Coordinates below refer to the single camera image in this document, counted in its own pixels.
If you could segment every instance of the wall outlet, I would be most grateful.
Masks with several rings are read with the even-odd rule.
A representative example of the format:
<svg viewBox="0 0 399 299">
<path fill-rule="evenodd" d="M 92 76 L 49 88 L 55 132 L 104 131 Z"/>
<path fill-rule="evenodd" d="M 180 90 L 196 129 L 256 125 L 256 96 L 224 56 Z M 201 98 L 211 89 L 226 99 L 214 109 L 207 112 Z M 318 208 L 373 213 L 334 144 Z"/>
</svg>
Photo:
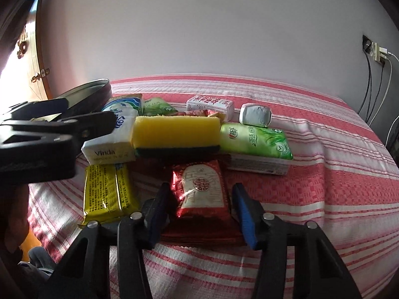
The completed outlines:
<svg viewBox="0 0 399 299">
<path fill-rule="evenodd" d="M 370 55 L 377 63 L 381 65 L 385 62 L 382 57 L 380 57 L 380 45 L 373 42 L 369 37 L 363 35 L 362 39 L 362 49 L 368 55 Z"/>
<path fill-rule="evenodd" d="M 374 53 L 373 41 L 365 35 L 363 35 L 363 39 L 362 39 L 362 49 L 368 55 L 373 56 L 373 53 Z"/>
</svg>

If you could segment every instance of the white wall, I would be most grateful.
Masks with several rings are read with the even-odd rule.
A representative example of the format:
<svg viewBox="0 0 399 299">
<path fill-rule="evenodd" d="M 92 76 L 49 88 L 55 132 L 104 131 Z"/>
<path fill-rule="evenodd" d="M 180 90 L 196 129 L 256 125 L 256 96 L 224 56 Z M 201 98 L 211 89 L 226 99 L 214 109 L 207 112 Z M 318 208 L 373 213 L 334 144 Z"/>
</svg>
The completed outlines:
<svg viewBox="0 0 399 299">
<path fill-rule="evenodd" d="M 101 77 L 214 73 L 305 85 L 357 110 L 368 78 L 362 34 L 399 55 L 399 32 L 377 0 L 43 3 L 43 52 L 55 95 Z M 392 90 L 372 125 L 383 140 L 399 114 L 398 69 L 394 64 Z M 372 71 L 376 91 L 379 65 Z M 383 92 L 388 75 L 386 66 Z"/>
</svg>

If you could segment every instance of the bed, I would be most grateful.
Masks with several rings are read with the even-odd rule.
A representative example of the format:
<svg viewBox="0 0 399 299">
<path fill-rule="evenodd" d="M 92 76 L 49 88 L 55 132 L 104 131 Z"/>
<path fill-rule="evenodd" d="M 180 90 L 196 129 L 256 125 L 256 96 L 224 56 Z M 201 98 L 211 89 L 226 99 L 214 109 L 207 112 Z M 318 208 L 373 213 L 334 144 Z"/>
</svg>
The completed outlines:
<svg viewBox="0 0 399 299">
<path fill-rule="evenodd" d="M 285 83 L 210 75 L 119 79 L 114 95 L 159 96 L 179 108 L 196 94 L 233 100 L 236 111 L 256 102 L 273 112 L 271 126 L 286 132 L 294 161 L 286 176 L 226 172 L 231 190 L 242 182 L 251 197 L 280 218 L 322 226 L 350 270 L 363 298 L 375 296 L 399 266 L 399 170 L 384 145 L 341 99 Z M 30 185 L 29 223 L 58 261 L 79 232 L 85 167 L 73 179 Z M 151 197 L 162 180 L 135 173 Z M 294 253 L 288 252 L 285 297 L 293 290 Z M 144 260 L 154 298 L 247 299 L 260 253 L 248 247 L 213 249 L 158 244 Z M 116 250 L 110 254 L 111 296 L 118 298 Z"/>
</svg>

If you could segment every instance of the green wrapper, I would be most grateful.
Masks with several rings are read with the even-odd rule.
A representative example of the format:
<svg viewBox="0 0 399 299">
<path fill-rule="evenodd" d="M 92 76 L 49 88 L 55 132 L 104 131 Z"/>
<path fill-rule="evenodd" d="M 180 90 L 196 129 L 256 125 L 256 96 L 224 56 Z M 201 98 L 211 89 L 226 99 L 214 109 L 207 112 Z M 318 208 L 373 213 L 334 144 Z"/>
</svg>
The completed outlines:
<svg viewBox="0 0 399 299">
<path fill-rule="evenodd" d="M 293 159 L 284 132 L 280 129 L 227 122 L 222 124 L 220 132 L 220 149 L 223 152 Z"/>
<path fill-rule="evenodd" d="M 144 101 L 144 116 L 171 116 L 177 110 L 160 97 Z"/>
</svg>

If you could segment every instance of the person's hand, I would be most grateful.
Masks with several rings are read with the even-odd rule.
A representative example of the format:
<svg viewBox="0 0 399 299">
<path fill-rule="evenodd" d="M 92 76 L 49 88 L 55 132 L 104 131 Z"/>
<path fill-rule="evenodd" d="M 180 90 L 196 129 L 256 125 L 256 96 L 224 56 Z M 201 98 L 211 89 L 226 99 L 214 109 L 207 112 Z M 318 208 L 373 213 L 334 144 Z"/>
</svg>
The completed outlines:
<svg viewBox="0 0 399 299">
<path fill-rule="evenodd" d="M 10 253 L 14 253 L 28 235 L 28 204 L 28 185 L 13 187 L 13 190 L 3 190 L 0 194 L 0 215 L 4 222 L 7 221 L 7 226 L 4 226 L 3 242 Z"/>
</svg>

